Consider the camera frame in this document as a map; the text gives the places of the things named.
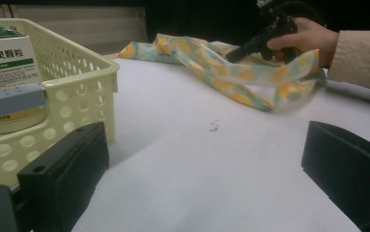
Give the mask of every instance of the floral cloth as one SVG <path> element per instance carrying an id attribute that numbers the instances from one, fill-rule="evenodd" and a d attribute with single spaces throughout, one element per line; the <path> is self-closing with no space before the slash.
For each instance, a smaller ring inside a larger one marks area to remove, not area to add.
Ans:
<path id="1" fill-rule="evenodd" d="M 310 94 L 325 79 L 318 50 L 305 52 L 289 64 L 252 54 L 236 64 L 225 55 L 236 46 L 191 37 L 157 35 L 154 43 L 132 42 L 120 58 L 183 64 L 228 98 L 262 110 L 272 110 Z"/>

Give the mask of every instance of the yellow patterned cloth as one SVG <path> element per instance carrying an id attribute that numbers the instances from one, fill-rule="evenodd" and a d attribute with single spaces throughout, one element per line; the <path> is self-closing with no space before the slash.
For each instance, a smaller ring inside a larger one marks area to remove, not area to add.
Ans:
<path id="1" fill-rule="evenodd" d="M 183 64 L 228 98 L 262 110 L 286 105 L 310 94 L 325 79 L 318 50 L 305 52 L 287 65 L 252 54 L 233 64 L 225 55 L 236 46 L 191 37 L 157 35 L 154 43 L 132 42 L 120 58 Z"/>

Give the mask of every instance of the medicine box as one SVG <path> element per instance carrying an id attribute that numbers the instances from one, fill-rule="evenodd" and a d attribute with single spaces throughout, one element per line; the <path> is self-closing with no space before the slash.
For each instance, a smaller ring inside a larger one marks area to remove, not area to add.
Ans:
<path id="1" fill-rule="evenodd" d="M 0 89 L 41 82 L 30 38 L 15 30 L 0 27 Z"/>

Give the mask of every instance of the knit sleeve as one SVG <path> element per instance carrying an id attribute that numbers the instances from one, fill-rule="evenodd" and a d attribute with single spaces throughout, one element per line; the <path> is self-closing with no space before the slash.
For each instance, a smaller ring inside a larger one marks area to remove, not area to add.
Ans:
<path id="1" fill-rule="evenodd" d="M 327 79 L 370 89 L 370 31 L 340 31 Z"/>

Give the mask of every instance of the dark background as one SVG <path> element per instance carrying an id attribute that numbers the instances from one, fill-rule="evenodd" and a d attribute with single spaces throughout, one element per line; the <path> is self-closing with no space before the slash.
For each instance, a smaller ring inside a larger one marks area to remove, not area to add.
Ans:
<path id="1" fill-rule="evenodd" d="M 370 0 L 302 1 L 330 30 L 370 30 Z M 267 25 L 255 0 L 147 0 L 146 18 L 149 42 L 162 33 L 243 44 Z"/>

